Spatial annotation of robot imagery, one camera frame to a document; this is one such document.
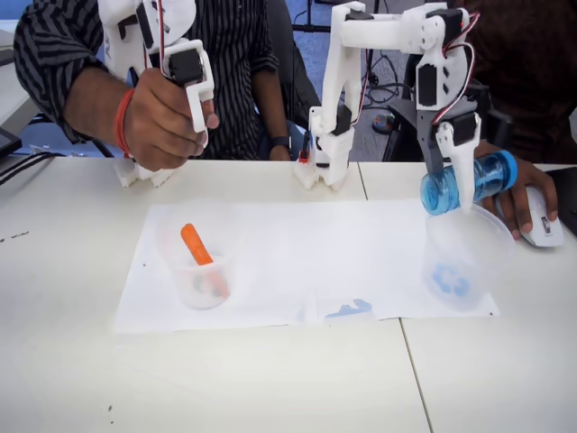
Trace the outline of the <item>right hand of brown-shirt person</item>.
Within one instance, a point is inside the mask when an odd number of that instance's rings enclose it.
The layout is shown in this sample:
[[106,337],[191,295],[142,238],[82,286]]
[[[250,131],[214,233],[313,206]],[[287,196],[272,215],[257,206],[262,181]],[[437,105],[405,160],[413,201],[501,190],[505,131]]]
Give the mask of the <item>right hand of brown-shirt person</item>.
[[548,219],[551,221],[558,217],[558,200],[554,182],[548,174],[529,161],[519,158],[516,158],[516,161],[518,173],[515,185],[495,197],[485,198],[481,205],[497,216],[497,204],[500,204],[501,219],[513,237],[519,239],[533,229],[527,186],[540,190],[545,200]]

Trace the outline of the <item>right hand of striped-shirt person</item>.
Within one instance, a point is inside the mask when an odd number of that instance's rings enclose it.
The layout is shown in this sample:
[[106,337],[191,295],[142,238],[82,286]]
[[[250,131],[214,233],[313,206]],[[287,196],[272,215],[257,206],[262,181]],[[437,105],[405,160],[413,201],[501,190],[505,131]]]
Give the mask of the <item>right hand of striped-shirt person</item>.
[[136,162],[158,171],[179,168],[201,155],[208,132],[194,130],[186,91],[158,69],[147,69],[128,105],[124,137]]

